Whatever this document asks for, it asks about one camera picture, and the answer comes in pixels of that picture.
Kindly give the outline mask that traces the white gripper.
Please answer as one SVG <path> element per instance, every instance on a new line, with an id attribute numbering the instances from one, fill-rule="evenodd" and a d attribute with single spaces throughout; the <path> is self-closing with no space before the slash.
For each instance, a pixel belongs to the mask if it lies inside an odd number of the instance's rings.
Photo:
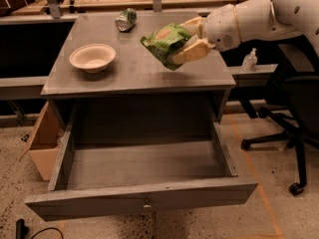
<path id="1" fill-rule="evenodd" d="M 197 16 L 180 24 L 191 36 L 199 38 L 190 46 L 170 56 L 170 61 L 181 65 L 206 57 L 215 47 L 224 52 L 240 45 L 240 31 L 238 30 L 235 6 L 228 4 L 212 10 L 204 19 Z"/>

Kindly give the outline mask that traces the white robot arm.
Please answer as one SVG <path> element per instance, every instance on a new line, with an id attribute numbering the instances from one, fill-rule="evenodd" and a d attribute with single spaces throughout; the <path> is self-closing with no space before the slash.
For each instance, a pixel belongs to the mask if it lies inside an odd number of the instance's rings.
<path id="1" fill-rule="evenodd" d="M 191 38 L 169 59 L 202 59 L 210 50 L 228 51 L 251 40 L 278 41 L 303 35 L 319 55 L 319 0 L 247 0 L 212 10 L 181 24 Z"/>

